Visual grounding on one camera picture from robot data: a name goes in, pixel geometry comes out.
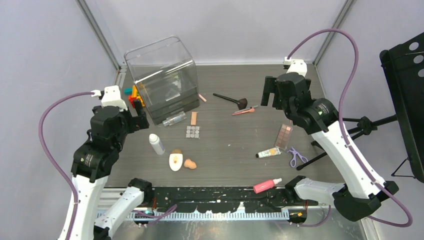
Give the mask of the clear acrylic drawer organizer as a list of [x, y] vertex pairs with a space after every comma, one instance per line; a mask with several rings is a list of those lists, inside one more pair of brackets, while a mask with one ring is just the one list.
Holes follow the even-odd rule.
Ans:
[[196, 63], [178, 36], [131, 49], [124, 60], [155, 125], [200, 106]]

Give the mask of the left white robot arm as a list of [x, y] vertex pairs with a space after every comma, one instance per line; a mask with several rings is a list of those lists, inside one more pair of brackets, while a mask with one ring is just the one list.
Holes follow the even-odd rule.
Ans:
[[87, 130], [87, 140], [75, 151], [71, 166], [77, 201], [71, 200], [65, 224], [71, 222], [73, 207], [77, 212], [71, 230], [67, 226], [61, 240], [110, 240], [131, 211], [148, 207], [154, 199], [152, 183], [133, 178], [119, 199], [102, 216], [97, 216], [102, 191], [119, 159], [128, 134], [149, 128], [147, 115], [139, 101], [136, 116], [118, 106], [95, 106]]

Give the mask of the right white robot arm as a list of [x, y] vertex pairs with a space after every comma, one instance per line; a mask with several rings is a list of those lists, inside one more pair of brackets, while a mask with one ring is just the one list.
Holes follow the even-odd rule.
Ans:
[[356, 222], [373, 214], [399, 187], [385, 181], [365, 160], [354, 142], [346, 144], [340, 127], [338, 111], [326, 98], [312, 98], [310, 79], [297, 72], [278, 77], [266, 76], [261, 106], [267, 106], [273, 93], [272, 107], [283, 110], [295, 126], [303, 128], [327, 153], [343, 177], [343, 183], [312, 180], [298, 175], [285, 185], [285, 198], [291, 205], [303, 200], [325, 203], [347, 220]]

